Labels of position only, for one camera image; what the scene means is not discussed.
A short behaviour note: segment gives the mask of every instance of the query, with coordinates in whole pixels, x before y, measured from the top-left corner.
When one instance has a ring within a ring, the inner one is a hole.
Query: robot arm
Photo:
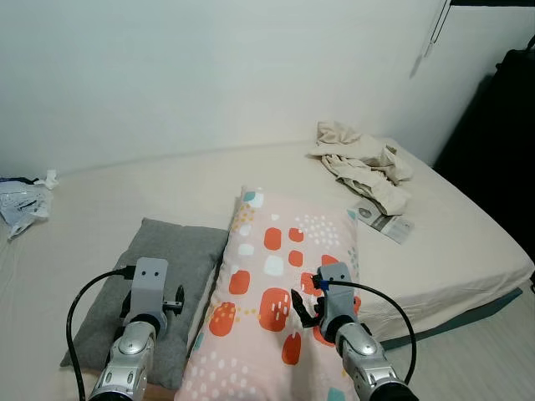
[[[314,285],[322,280],[349,282],[344,263],[321,266]],[[361,401],[417,401],[417,397],[398,378],[385,356],[385,350],[359,323],[354,313],[354,289],[331,286],[322,288],[324,297],[314,308],[317,317],[310,317],[303,299],[292,290],[292,304],[304,327],[319,325],[325,340],[335,343],[347,374]]]
[[[90,401],[141,401],[152,369],[155,342],[167,329],[165,311],[182,310],[184,290],[174,302],[164,301],[167,261],[141,258],[135,267],[132,290],[123,303],[124,331],[110,349],[110,361],[100,374]]]

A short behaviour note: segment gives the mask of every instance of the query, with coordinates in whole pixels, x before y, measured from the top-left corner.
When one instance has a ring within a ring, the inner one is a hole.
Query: plastic bag
[[[58,184],[55,177],[55,171],[50,170],[46,180],[0,179],[0,214],[11,227],[9,239],[34,221],[48,219],[53,199],[50,190]]]

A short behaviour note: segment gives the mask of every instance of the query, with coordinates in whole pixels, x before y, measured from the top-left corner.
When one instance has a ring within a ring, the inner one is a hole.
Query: black cable
[[[412,348],[411,353],[410,353],[409,371],[407,372],[407,375],[405,376],[405,384],[408,385],[416,368],[416,336],[415,336],[414,330],[412,329],[412,325],[410,324],[409,318],[407,317],[403,309],[401,309],[400,305],[398,305],[396,301],[394,301],[388,295],[385,295],[383,292],[378,291],[372,287],[363,286],[362,284],[356,284],[354,282],[336,282],[336,281],[327,281],[327,280],[323,280],[323,282],[325,282],[326,284],[329,284],[330,286],[334,285],[334,286],[344,286],[344,287],[355,287],[355,288],[360,288],[361,290],[372,292],[375,295],[388,301],[390,304],[392,304],[393,307],[397,309],[397,311],[403,317],[403,320],[405,321],[407,328],[409,329],[410,345]]]
[[[78,396],[79,401],[85,401],[85,388],[84,388],[84,379],[82,378],[82,371],[80,369],[80,364],[78,362],[78,357],[76,356],[76,351],[73,344],[73,334],[72,334],[72,320],[74,309],[78,305],[78,301],[84,295],[84,293],[89,290],[96,282],[99,282],[103,278],[110,276],[123,276],[126,279],[131,279],[134,276],[135,266],[127,266],[122,269],[112,270],[111,272],[106,272],[100,276],[95,277],[93,280],[88,282],[84,288],[80,290],[73,303],[70,306],[69,313],[67,314],[67,324],[65,325],[65,335],[67,337],[67,347],[69,348],[70,360],[73,364],[74,376],[76,376],[76,383],[78,384]]]
[[[525,52],[529,52],[533,46],[535,46],[535,35],[533,35],[533,37],[529,39]]]

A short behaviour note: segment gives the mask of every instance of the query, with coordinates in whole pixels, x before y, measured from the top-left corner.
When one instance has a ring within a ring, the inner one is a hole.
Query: patterned pillowcase
[[[357,281],[356,241],[352,210],[244,189],[175,400],[357,399],[334,345],[303,329],[290,297],[298,290],[311,312],[322,295],[312,275],[337,261]]]

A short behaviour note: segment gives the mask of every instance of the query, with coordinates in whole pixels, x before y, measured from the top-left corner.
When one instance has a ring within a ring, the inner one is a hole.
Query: bed
[[[77,399],[72,371],[58,368],[69,304],[81,286],[115,264],[143,217],[227,229],[247,183],[332,207],[353,206],[358,196],[305,156],[312,145],[220,150],[67,175],[54,190],[48,222],[12,242],[1,223],[3,398]],[[423,162],[403,149],[399,155],[415,169],[404,183],[412,194],[405,217],[415,229],[400,246],[359,225],[362,283],[393,297],[415,330],[425,332],[509,294],[531,276],[533,262],[491,217]],[[74,330],[97,291],[79,304]],[[393,308],[361,295],[360,317],[375,336],[406,335]],[[88,389],[93,383],[86,376]]]

